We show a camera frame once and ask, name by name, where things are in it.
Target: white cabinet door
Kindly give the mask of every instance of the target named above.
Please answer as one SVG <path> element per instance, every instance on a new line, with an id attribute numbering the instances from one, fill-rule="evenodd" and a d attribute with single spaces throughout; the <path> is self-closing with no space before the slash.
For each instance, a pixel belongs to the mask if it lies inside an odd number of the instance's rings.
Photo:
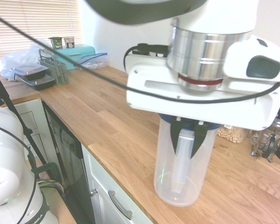
<path id="1" fill-rule="evenodd" d="M 97 190 L 91 198 L 96 224 L 153 224 L 84 146 L 82 150 L 89 188 Z"/>
<path id="2" fill-rule="evenodd" d="M 35 99 L 15 104 L 14 106 L 23 119 L 25 125 L 32 129 L 32 138 L 35 140 L 35 143 L 40 149 L 45 161 L 55 162 L 59 166 L 47 119 L 43 110 L 42 101 L 40 99 Z M 29 143 L 25 136 L 24 142 L 26 144 Z"/>

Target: white wall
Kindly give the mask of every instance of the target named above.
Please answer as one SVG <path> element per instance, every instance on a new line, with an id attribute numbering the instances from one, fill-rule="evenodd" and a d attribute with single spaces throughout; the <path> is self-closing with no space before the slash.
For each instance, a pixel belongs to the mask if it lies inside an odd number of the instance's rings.
<path id="1" fill-rule="evenodd" d="M 138 43 L 168 44 L 171 32 L 170 19 L 139 26 L 112 23 L 97 15 L 80 0 L 85 44 L 97 52 L 107 52 L 110 65 L 123 70 L 123 55 Z M 280 46 L 280 0 L 259 0 L 255 35 Z"/>

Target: cabinet handle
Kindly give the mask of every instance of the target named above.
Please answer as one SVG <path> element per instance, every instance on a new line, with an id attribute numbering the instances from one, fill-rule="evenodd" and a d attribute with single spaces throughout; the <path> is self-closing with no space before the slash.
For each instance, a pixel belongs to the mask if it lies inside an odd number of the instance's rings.
<path id="1" fill-rule="evenodd" d="M 69 54 L 69 56 L 81 55 L 81 53 Z"/>
<path id="2" fill-rule="evenodd" d="M 91 191 L 89 192 L 90 197 L 93 197 L 93 196 L 95 195 L 95 193 L 97 193 L 97 192 L 98 192 L 98 190 L 96 190 L 96 189 L 91 190 Z"/>
<path id="3" fill-rule="evenodd" d="M 114 190 L 109 190 L 108 195 L 110 196 L 112 202 L 118 208 L 118 210 L 125 216 L 127 219 L 132 220 L 132 211 L 126 210 L 115 198 L 115 191 Z"/>

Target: dish rack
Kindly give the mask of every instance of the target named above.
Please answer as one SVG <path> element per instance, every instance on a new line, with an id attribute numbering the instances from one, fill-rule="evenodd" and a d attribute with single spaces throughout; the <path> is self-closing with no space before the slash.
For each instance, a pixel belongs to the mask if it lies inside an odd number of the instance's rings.
<path id="1" fill-rule="evenodd" d="M 42 52 L 51 55 L 51 57 L 42 56 Z M 46 73 L 55 78 L 55 83 L 57 85 L 69 82 L 68 72 L 66 70 L 65 63 L 56 60 L 53 54 L 49 51 L 44 51 L 42 49 L 39 49 L 39 55 L 41 58 L 39 61 L 40 64 L 48 68 L 46 70 Z"/>

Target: window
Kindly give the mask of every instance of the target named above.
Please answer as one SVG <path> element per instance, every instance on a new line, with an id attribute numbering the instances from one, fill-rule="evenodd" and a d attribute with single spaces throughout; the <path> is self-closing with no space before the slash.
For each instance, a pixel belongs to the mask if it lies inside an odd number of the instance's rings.
<path id="1" fill-rule="evenodd" d="M 0 17 L 35 39 L 74 36 L 83 43 L 79 0 L 0 0 Z M 33 42 L 0 22 L 0 60 Z"/>

